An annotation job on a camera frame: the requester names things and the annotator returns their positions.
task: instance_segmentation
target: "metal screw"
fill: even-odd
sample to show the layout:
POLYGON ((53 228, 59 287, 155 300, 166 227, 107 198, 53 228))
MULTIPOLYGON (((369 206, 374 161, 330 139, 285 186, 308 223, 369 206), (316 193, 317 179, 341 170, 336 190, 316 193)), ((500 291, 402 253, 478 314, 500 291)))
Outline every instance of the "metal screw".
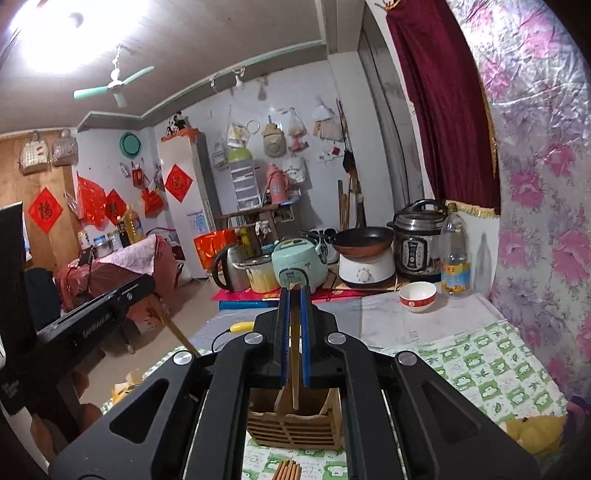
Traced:
POLYGON ((258 343, 262 342, 262 339, 263 336, 258 332, 247 333, 244 336, 244 341, 249 345, 257 345, 258 343))
POLYGON ((340 332, 333 332, 328 336, 329 343, 332 343, 333 345, 342 345, 346 339, 347 337, 345 334, 340 332))
POLYGON ((173 362, 177 365, 187 365, 193 359, 193 354, 183 350, 174 354, 173 362))
POLYGON ((402 352, 400 355, 398 355, 398 361, 401 364, 410 367, 411 365, 417 363, 417 356, 412 352, 402 352))

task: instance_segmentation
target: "pink thermos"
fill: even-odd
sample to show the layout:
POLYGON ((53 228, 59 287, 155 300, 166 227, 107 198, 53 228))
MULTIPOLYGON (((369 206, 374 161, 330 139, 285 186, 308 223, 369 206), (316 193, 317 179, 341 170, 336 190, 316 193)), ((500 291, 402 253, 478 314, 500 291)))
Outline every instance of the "pink thermos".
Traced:
POLYGON ((290 179, 286 173, 277 165, 272 163, 267 167, 267 188, 271 192, 271 203, 283 203, 289 201, 287 196, 287 187, 290 184, 290 179))

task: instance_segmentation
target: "gold fringe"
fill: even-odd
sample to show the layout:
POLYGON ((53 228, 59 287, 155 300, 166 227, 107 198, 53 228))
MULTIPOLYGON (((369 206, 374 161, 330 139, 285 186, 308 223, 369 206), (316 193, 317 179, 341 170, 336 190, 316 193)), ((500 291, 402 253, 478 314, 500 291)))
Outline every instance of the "gold fringe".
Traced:
POLYGON ((447 200, 445 202, 446 205, 450 203, 455 203, 457 205, 457 209, 461 212, 466 212, 470 215, 473 215, 478 218, 498 218, 499 216, 495 213, 494 208, 484 208, 479 207, 478 205, 470 205, 464 202, 457 202, 455 200, 447 200))
POLYGON ((376 7, 380 7, 384 10, 389 11, 392 10, 393 8, 396 8, 398 6, 398 4, 401 2, 402 0, 395 0, 394 2, 392 1, 387 1, 387 0, 382 0, 383 5, 374 3, 374 5, 376 5, 376 7))

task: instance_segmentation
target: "red curtain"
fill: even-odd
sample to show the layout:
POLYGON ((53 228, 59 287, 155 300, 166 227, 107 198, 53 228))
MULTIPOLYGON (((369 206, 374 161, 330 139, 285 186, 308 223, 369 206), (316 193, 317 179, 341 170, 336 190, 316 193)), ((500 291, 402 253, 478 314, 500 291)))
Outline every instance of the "red curtain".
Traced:
POLYGON ((401 0, 387 21, 417 113, 435 198, 498 214, 488 106, 472 53, 446 1, 401 0))

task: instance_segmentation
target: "mint green rice cooker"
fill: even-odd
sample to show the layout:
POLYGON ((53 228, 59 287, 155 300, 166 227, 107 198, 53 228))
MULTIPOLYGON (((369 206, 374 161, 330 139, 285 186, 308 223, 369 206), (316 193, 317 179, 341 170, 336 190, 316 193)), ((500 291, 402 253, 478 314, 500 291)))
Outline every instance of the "mint green rice cooker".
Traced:
POLYGON ((279 285, 309 285, 312 293, 324 283, 329 270, 322 246, 304 238, 283 240, 273 250, 271 259, 279 285))

